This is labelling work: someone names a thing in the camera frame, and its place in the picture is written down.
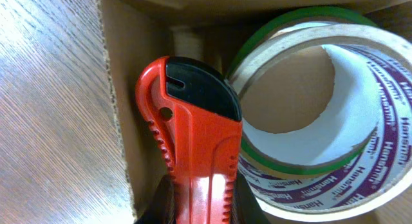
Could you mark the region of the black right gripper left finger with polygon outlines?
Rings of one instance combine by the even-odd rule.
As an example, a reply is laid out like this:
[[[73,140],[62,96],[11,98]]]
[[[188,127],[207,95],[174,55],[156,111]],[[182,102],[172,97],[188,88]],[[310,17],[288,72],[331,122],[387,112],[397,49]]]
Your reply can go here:
[[[153,199],[135,224],[175,224],[174,187],[169,175],[160,180]]]

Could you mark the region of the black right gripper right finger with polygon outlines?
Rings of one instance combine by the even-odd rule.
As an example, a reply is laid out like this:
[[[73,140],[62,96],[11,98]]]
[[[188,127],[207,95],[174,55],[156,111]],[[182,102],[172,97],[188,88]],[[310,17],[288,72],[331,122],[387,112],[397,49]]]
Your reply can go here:
[[[233,201],[233,224],[270,224],[245,180],[237,180]]]

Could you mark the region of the orange utility knife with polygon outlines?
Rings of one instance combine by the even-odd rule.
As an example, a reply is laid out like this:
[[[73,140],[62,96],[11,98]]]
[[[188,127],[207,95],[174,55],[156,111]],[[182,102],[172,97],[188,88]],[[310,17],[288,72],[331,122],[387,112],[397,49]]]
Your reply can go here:
[[[177,223],[229,223],[242,137],[237,94],[203,62],[161,57],[135,97],[174,185]]]

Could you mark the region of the green tape roll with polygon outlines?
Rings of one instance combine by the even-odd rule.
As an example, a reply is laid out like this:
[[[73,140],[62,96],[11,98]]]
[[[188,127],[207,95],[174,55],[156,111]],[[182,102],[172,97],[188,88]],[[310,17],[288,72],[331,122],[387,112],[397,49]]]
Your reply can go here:
[[[331,21],[336,23],[353,23],[378,27],[377,23],[374,23],[367,17],[352,10],[336,6],[313,6],[293,10],[272,19],[257,30],[240,48],[225,76],[227,78],[233,76],[236,72],[236,68],[242,63],[244,58],[260,45],[271,33],[277,32],[288,26],[309,21]],[[241,139],[241,156],[248,159],[250,163],[253,163],[255,167],[258,167],[262,171],[277,174],[280,178],[295,175],[314,176],[337,170],[358,156],[364,149],[364,146],[365,145],[362,144],[359,150],[350,153],[348,156],[345,156],[337,163],[333,163],[331,166],[319,166],[313,169],[305,169],[301,166],[293,168],[291,166],[270,161],[268,158],[260,154],[258,150],[254,149],[252,145],[247,142],[246,136],[243,136]]]

